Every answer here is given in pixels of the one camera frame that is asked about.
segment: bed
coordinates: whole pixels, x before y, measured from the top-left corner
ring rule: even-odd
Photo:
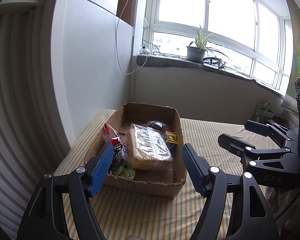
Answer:
[[[73,145],[54,175],[68,174],[83,165],[84,155],[93,139],[110,118],[114,110],[98,114]],[[224,172],[242,174],[239,157],[219,147],[217,139],[222,133],[238,137],[256,148],[277,148],[269,138],[246,131],[243,125],[207,122],[181,118],[184,143],[191,143],[197,154]],[[69,197],[64,194],[64,208],[69,235],[79,239],[75,230]],[[226,235],[232,204],[232,194],[227,195],[225,211],[218,239]],[[190,239],[199,220],[204,199],[195,192],[189,175],[186,183],[174,199],[142,195],[117,188],[103,186],[91,199],[95,216],[107,240],[123,240],[129,235],[145,240]]]

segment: snack package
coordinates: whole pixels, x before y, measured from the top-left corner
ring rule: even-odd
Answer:
[[[119,177],[132,180],[136,175],[136,170],[130,167],[124,167]]]
[[[170,170],[172,156],[157,130],[132,124],[127,133],[130,166],[141,170]]]
[[[119,133],[111,127],[111,125],[105,123],[103,129],[103,137],[105,141],[108,141],[114,137],[118,137]]]
[[[115,137],[109,140],[113,147],[113,159],[110,165],[110,174],[119,175],[124,167],[123,155],[126,150],[120,137]]]
[[[175,145],[178,145],[176,133],[166,132],[164,135],[164,139],[169,149],[172,149]]]
[[[112,175],[119,175],[124,167],[123,155],[126,154],[125,144],[122,143],[119,133],[107,123],[104,124],[103,137],[105,141],[109,141],[114,151],[112,163],[109,167],[109,173]]]
[[[149,121],[143,125],[144,127],[151,127],[155,130],[158,130],[164,134],[166,132],[166,125],[159,121]]]

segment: gray plant pot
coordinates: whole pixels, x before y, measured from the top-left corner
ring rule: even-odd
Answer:
[[[187,57],[186,59],[195,63],[202,64],[203,57],[206,50],[202,49],[199,51],[199,48],[197,47],[189,47],[187,46]]]

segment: blue gripper pad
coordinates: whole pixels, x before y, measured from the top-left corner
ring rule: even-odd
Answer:
[[[89,188],[90,198],[92,198],[96,193],[100,191],[101,186],[106,178],[114,154],[112,145],[109,144],[106,147],[105,151],[100,152],[99,154],[102,154],[102,156],[91,175],[91,182]]]
[[[207,197],[212,188],[209,182],[209,163],[205,158],[197,155],[190,143],[186,143],[182,147],[182,160],[196,192],[200,193],[202,197]]]
[[[254,132],[265,137],[272,135],[272,131],[269,126],[251,120],[244,123],[244,128],[247,131]]]

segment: white window frame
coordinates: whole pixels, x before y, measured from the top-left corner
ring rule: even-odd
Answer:
[[[279,17],[273,10],[269,8],[269,6],[262,3],[260,0],[253,0],[254,7],[255,7],[255,20],[256,20],[256,30],[255,30],[255,46],[254,48],[249,48],[242,43],[234,41],[230,38],[221,36],[219,34],[215,34],[210,37],[209,42],[222,45],[228,49],[232,49],[237,51],[243,55],[246,55],[252,58],[252,66],[250,71],[250,76],[253,77],[256,62],[260,62],[270,69],[276,72],[274,78],[273,86],[270,86],[267,83],[264,83],[260,80],[259,82],[263,83],[265,86],[270,87],[282,95],[285,95],[282,91],[279,90],[282,75],[288,76],[287,73],[283,72],[283,64],[284,64],[284,54],[285,54],[285,26],[284,21],[290,20],[287,17]],[[279,44],[278,44],[278,57],[277,62],[274,62],[264,56],[263,54],[258,52],[259,47],[259,10],[258,10],[258,3],[262,4],[266,7],[269,11],[271,11],[277,18],[278,18],[278,29],[279,29]],[[146,5],[146,12],[145,12],[145,19],[144,19],[144,33],[143,39],[149,42],[152,42],[153,33],[170,33],[170,34],[177,34],[186,37],[193,37],[193,29],[199,29],[197,27],[183,25],[178,23],[171,23],[171,22],[163,22],[159,21],[159,5],[160,0],[147,0]],[[208,32],[208,16],[209,16],[209,0],[205,0],[205,16],[204,16],[204,27],[203,32],[205,35],[209,34]]]

